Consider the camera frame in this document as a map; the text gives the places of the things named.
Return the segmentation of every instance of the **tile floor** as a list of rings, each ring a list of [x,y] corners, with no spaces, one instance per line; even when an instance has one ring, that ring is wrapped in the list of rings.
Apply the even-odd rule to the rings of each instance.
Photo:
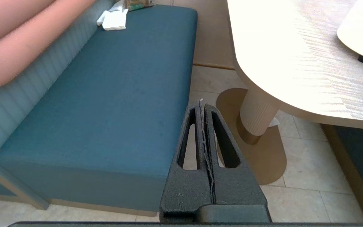
[[[245,88],[235,71],[194,66],[190,102],[203,98],[216,104],[219,93]],[[349,187],[319,124],[278,112],[288,164],[276,182],[262,185],[274,222],[363,222]],[[194,145],[187,147],[194,150]],[[193,168],[194,163],[187,163]],[[0,227],[17,221],[158,221],[144,217],[51,205],[36,210],[28,204],[0,201]]]

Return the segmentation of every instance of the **round table base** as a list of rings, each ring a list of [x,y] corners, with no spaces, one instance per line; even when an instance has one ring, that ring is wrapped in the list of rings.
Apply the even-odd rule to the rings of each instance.
[[[284,147],[278,126],[268,128],[254,145],[245,143],[239,136],[236,120],[246,93],[246,89],[228,89],[218,96],[216,107],[225,119],[257,182],[270,184],[284,174],[286,168]]]

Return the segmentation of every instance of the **wooden table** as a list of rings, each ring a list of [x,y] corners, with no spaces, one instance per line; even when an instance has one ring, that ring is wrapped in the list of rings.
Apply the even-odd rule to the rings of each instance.
[[[249,92],[227,90],[217,107],[260,184],[277,180],[286,167],[279,133],[268,128],[279,109],[314,122],[363,128],[363,63],[337,38],[354,3],[228,0],[234,66]],[[275,146],[264,147],[269,143]]]

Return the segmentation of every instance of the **wall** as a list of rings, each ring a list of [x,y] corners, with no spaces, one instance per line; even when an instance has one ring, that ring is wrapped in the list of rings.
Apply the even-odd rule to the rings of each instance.
[[[155,0],[157,4],[183,6],[197,10],[194,64],[233,69],[229,38],[227,0]]]

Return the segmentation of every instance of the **teal bench cushion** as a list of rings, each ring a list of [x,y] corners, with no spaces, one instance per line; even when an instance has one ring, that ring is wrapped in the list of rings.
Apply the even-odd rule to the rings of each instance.
[[[0,149],[46,198],[157,211],[190,90],[197,14],[154,6],[98,29]]]

